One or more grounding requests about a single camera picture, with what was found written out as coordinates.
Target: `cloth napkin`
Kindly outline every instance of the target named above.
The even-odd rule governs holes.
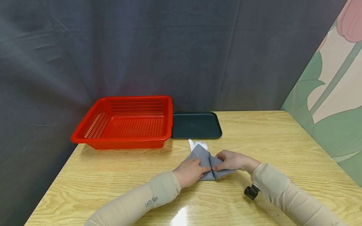
[[[214,166],[219,165],[223,161],[211,156],[210,152],[206,151],[205,148],[203,148],[201,145],[196,145],[194,150],[191,152],[191,154],[185,159],[188,160],[190,158],[200,158],[200,166],[210,166],[211,168]],[[220,178],[221,176],[225,176],[231,172],[234,172],[236,170],[220,170],[220,171],[214,171],[211,170],[210,172],[204,173],[204,176],[200,180],[216,180]]]

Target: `red plastic basket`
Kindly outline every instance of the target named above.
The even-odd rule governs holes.
[[[171,128],[169,96],[104,97],[90,108],[71,140],[95,149],[162,148]]]

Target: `black strap buckle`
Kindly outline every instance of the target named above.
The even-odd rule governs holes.
[[[258,196],[258,192],[260,191],[260,189],[255,186],[254,184],[250,186],[247,186],[247,188],[244,191],[244,194],[251,199],[252,201],[254,201],[254,199]]]

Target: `black tray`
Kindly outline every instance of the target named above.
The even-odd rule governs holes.
[[[172,138],[219,138],[223,132],[213,112],[174,112]]]

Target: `basket rim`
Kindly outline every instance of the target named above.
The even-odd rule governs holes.
[[[96,107],[100,104],[102,100],[105,99],[139,99],[139,98],[166,98],[168,101],[168,121],[166,122],[167,125],[167,132],[163,136],[158,137],[140,137],[140,138],[77,138],[79,135],[81,128],[84,126],[85,123],[88,122],[89,117],[93,114]],[[167,95],[152,95],[152,96],[131,96],[131,97],[103,97],[98,99],[92,107],[88,110],[88,112],[84,115],[80,123],[77,125],[76,129],[71,135],[71,141],[76,144],[82,143],[105,143],[105,142],[143,142],[143,141],[165,141],[171,137],[172,132],[172,99],[170,96]]]

